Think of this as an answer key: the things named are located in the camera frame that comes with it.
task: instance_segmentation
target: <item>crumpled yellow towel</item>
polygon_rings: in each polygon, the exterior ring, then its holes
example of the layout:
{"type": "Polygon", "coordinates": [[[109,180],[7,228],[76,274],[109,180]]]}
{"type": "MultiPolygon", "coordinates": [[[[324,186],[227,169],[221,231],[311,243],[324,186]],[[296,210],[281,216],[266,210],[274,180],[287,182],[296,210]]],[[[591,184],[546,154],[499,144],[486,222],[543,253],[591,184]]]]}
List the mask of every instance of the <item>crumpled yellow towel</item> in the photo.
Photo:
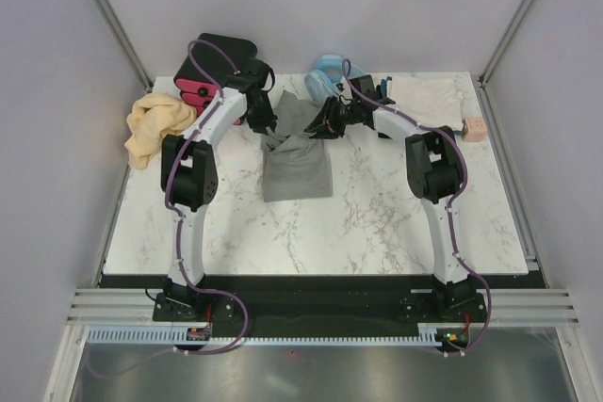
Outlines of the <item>crumpled yellow towel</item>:
{"type": "Polygon", "coordinates": [[[146,169],[161,150],[167,134],[178,135],[196,119],[195,109],[167,94],[150,93],[138,99],[126,118],[132,136],[125,142],[128,163],[133,169],[146,169]]]}

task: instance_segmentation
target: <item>wall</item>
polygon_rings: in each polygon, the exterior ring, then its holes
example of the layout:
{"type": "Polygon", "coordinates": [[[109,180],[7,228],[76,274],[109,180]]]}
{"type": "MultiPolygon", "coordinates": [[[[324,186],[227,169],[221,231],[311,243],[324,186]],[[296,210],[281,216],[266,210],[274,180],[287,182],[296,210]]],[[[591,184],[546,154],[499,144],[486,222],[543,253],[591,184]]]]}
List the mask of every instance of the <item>wall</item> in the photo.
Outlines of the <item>wall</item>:
{"type": "Polygon", "coordinates": [[[277,72],[326,52],[368,71],[480,72],[520,0],[110,0],[152,76],[202,31],[255,41],[277,72]]]}
{"type": "Polygon", "coordinates": [[[0,398],[41,400],[141,89],[91,0],[0,0],[0,398]]]}
{"type": "Polygon", "coordinates": [[[537,0],[490,89],[545,270],[603,376],[603,0],[537,0]]]}

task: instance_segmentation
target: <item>metal frame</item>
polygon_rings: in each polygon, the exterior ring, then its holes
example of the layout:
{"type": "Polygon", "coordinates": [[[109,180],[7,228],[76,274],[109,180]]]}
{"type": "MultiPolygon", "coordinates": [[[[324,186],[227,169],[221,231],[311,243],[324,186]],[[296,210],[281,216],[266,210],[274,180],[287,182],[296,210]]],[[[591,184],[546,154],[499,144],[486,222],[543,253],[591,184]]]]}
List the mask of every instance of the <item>metal frame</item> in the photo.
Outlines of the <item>metal frame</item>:
{"type": "MultiPolygon", "coordinates": [[[[501,171],[502,181],[510,201],[513,219],[519,233],[530,270],[538,269],[538,247],[531,233],[528,216],[522,202],[519,186],[516,182],[513,166],[504,145],[503,137],[496,120],[487,83],[495,73],[500,60],[513,41],[535,0],[521,0],[509,25],[507,26],[496,50],[490,57],[483,73],[474,76],[473,82],[478,94],[481,110],[490,129],[490,139],[501,171]]],[[[153,82],[140,62],[130,40],[108,0],[94,0],[103,15],[115,40],[122,47],[137,78],[147,90],[153,82]]],[[[111,218],[102,249],[102,256],[93,284],[97,284],[104,266],[108,244],[113,232],[115,220],[119,214],[122,193],[127,182],[125,173],[120,189],[116,209],[111,218]]],[[[53,372],[44,396],[45,402],[67,401],[72,396],[77,369],[82,359],[83,347],[88,338],[90,327],[123,326],[130,329],[147,330],[157,325],[152,320],[154,304],[144,292],[138,289],[80,289],[76,291],[67,326],[53,372]]],[[[493,317],[491,328],[555,328],[561,343],[562,354],[580,402],[603,402],[603,395],[597,387],[596,375],[588,360],[588,349],[578,317],[567,291],[562,289],[503,289],[493,290],[493,317]]],[[[446,324],[423,324],[422,328],[453,327],[446,324]]],[[[261,344],[270,344],[264,339],[261,344]]]]}

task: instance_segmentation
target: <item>table surface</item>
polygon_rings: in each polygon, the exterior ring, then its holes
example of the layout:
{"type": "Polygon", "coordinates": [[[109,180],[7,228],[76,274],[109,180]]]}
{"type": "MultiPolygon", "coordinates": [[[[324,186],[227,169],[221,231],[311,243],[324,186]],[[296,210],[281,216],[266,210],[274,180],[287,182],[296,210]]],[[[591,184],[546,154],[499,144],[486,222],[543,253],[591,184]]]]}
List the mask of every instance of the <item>table surface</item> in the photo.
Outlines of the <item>table surface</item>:
{"type": "MultiPolygon", "coordinates": [[[[382,74],[374,74],[375,80],[382,74]]],[[[480,107],[467,72],[396,74],[451,78],[464,116],[480,107]]],[[[270,100],[284,89],[307,98],[303,74],[277,76],[270,100]]],[[[171,77],[155,92],[178,97],[171,77]]],[[[459,146],[469,184],[458,199],[465,259],[478,272],[523,274],[527,265],[488,139],[459,146]]],[[[427,218],[406,182],[404,147],[365,126],[326,143],[334,194],[327,199],[262,200],[260,137],[233,126],[216,153],[218,194],[204,226],[204,265],[210,274],[429,274],[433,268],[427,218]]],[[[159,186],[160,156],[132,169],[123,193],[105,274],[167,274],[171,214],[159,186]]]]}

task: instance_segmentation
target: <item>gray towel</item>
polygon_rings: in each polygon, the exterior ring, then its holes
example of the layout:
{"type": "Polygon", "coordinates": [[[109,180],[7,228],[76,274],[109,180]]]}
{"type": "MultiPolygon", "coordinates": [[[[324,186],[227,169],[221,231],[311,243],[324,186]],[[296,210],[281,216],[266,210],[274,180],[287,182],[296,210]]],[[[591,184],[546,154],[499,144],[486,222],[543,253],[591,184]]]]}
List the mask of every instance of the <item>gray towel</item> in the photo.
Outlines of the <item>gray towel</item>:
{"type": "Polygon", "coordinates": [[[333,195],[331,165],[322,140],[303,130],[320,111],[314,101],[298,100],[283,91],[274,109],[274,134],[262,136],[264,202],[325,198],[333,195]]]}

